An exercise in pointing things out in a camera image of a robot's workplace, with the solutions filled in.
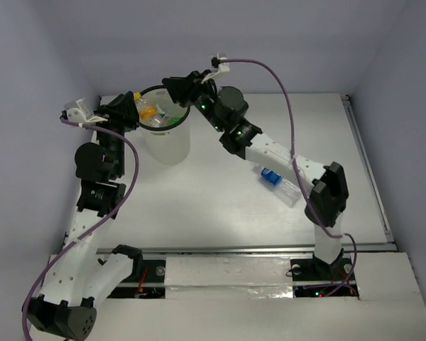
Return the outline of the clear bottle yellow cap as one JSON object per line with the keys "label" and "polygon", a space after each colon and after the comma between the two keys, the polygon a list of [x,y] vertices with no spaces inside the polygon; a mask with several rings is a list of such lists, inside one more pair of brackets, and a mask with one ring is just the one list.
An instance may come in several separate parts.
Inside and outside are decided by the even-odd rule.
{"label": "clear bottle yellow cap", "polygon": [[158,113],[157,109],[144,99],[140,92],[134,92],[133,99],[140,117],[140,122],[148,126],[155,126],[154,119]]}

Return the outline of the green plastic bottle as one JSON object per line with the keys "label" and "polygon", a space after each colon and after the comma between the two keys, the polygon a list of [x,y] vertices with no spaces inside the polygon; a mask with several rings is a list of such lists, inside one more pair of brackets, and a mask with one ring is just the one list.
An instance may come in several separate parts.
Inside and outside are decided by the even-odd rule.
{"label": "green plastic bottle", "polygon": [[168,126],[177,126],[184,121],[184,115],[181,117],[168,117]]}

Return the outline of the clear bottle lemon label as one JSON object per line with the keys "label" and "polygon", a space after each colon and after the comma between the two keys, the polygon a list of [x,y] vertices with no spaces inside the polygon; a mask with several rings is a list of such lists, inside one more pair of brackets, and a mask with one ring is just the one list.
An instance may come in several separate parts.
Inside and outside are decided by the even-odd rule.
{"label": "clear bottle lemon label", "polygon": [[149,124],[155,128],[163,128],[168,126],[168,117],[172,117],[163,111],[159,105],[152,105],[153,115],[149,119]]}

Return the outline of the clear bottle blue label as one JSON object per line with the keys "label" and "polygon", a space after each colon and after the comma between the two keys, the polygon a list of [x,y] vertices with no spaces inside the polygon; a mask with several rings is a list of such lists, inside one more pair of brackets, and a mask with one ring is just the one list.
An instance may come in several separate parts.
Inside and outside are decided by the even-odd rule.
{"label": "clear bottle blue label", "polygon": [[269,168],[256,166],[256,172],[262,185],[289,208],[293,208],[301,198],[298,186],[283,178]]}

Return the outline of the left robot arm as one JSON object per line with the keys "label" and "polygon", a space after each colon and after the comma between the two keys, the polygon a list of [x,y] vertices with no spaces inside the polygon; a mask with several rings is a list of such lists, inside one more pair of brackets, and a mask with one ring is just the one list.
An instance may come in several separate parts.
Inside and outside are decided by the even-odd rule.
{"label": "left robot arm", "polygon": [[139,171],[138,152],[125,134],[138,128],[138,93],[127,92],[110,103],[90,109],[83,99],[65,105],[60,121],[94,131],[95,142],[75,152],[80,196],[60,252],[35,280],[22,307],[25,340],[31,329],[64,340],[86,340],[97,310],[123,280],[143,272],[140,249],[123,244],[106,261],[97,250],[121,206],[129,198]]}

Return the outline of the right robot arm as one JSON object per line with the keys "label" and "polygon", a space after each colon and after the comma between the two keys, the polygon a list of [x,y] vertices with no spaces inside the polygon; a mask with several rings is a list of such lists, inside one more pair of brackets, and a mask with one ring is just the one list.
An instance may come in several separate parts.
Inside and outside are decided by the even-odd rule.
{"label": "right robot arm", "polygon": [[232,86],[218,89],[209,71],[162,81],[171,100],[195,107],[218,131],[221,145],[232,155],[267,168],[296,183],[306,199],[305,215],[315,227],[312,269],[320,278],[338,271],[344,254],[337,221],[345,211],[349,189],[342,165],[323,165],[297,156],[252,124],[243,93]]}

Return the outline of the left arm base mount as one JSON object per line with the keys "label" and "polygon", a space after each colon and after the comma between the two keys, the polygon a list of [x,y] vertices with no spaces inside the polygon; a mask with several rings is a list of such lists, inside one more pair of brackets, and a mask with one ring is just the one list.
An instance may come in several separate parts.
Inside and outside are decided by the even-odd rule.
{"label": "left arm base mount", "polygon": [[160,299],[165,297],[165,259],[144,259],[139,276],[123,280],[108,296],[115,299]]}

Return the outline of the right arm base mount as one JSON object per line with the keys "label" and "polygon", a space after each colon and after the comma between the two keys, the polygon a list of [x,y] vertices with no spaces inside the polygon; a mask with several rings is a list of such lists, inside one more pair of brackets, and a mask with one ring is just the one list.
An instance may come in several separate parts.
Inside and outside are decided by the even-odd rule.
{"label": "right arm base mount", "polygon": [[295,298],[359,297],[352,260],[345,257],[332,270],[322,270],[312,258],[291,259],[285,275],[292,279]]}

